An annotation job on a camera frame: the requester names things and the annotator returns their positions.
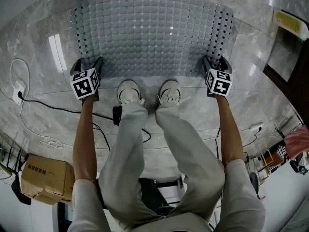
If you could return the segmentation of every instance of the leg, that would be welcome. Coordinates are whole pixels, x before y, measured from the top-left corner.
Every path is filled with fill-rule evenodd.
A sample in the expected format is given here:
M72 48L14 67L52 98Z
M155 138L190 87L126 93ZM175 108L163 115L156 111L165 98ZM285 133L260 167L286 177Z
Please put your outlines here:
M124 81L120 85L118 98L122 103L123 117L116 144L100 173L99 185L111 215L121 227L132 229L160 219L160 216L143 204L138 183L144 170L141 129L147 119L147 110L140 104L143 100L140 100L138 87L133 81Z
M209 220L225 183L224 169L193 126L178 118L180 98L179 84L167 81L160 90L161 105L156 111L156 121L188 185L170 216L191 212Z

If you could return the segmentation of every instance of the shoe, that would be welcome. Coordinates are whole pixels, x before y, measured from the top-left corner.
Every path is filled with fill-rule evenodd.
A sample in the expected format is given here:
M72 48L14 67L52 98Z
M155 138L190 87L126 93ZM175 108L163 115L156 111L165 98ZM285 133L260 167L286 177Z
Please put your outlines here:
M132 80L123 81L118 88L118 100L121 104L136 102L144 105L145 100L140 98L140 89Z
M182 98L179 83L175 80L167 80L160 88L158 98L160 104L168 102L179 105Z

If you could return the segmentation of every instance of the gray sweatpants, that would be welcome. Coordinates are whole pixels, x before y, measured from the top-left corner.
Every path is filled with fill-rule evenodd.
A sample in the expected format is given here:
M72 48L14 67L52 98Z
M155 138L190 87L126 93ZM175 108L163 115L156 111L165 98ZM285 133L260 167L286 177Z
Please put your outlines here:
M143 204L138 182L144 169L141 129L147 116L147 110L138 103L123 105L116 144L99 177L104 202L124 229L162 218ZM177 106L163 104L155 116L188 187L169 217L194 213L208 221L225 184L222 163L205 146L193 126L178 118Z

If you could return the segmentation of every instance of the marble floor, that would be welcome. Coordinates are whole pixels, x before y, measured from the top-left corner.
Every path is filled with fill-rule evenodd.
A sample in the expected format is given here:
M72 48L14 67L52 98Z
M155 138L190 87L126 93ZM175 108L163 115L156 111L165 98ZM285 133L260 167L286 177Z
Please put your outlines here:
M72 144L78 116L48 109L37 103L25 103L22 118L34 132L57 138L65 143L63 149L44 148L40 141L48 141L27 131L19 118L20 107L8 100L13 95L10 84L10 64L14 58L22 58L29 65L29 100L72 110L80 109L69 82L69 71L79 58L74 47L71 10L78 0L38 0L0 29L0 131L14 138L27 152L65 160L72 163ZM271 22L273 7L285 9L304 20L309 20L309 0L210 0L234 10L236 22L224 56L233 68L234 83L228 100L242 137L243 145L254 139L249 127L263 122L257 140L244 148L250 155L265 150L281 138L275 128L287 134L298 124L293 108L276 86L262 73L276 41L278 28ZM56 63L50 38L59 36L63 59ZM280 63L284 49L271 57L272 63ZM27 72L22 63L13 65L12 80L19 78L27 84ZM143 176L169 178L179 174L177 163L170 153L162 130L156 125L155 95L165 80L163 77L133 77L142 90L149 110L145 128L152 138L144 144L145 171ZM215 152L215 136L219 128L218 109L214 99L206 98L206 86L202 78L176 77L182 87L184 102L180 105L181 117L187 119L201 135L205 144ZM112 116L112 107L118 104L116 91L123 78L102 79L100 101L95 111ZM113 145L117 127L108 120L94 118ZM102 135L95 131L95 144L100 170L108 156Z

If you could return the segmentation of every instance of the wall socket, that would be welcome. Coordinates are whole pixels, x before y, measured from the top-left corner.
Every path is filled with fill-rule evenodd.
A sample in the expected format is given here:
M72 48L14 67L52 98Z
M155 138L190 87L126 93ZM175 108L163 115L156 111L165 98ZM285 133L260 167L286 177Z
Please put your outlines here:
M25 83L22 80L18 79L15 82L15 88L13 92L13 101L19 106L21 105L22 100L18 97L18 92L21 92L22 96L24 96L25 89L26 89Z
M250 131L259 131L259 128L263 128L264 126L264 123L263 122L260 122L260 123L257 123L257 124L254 124L254 125L251 125L249 127Z

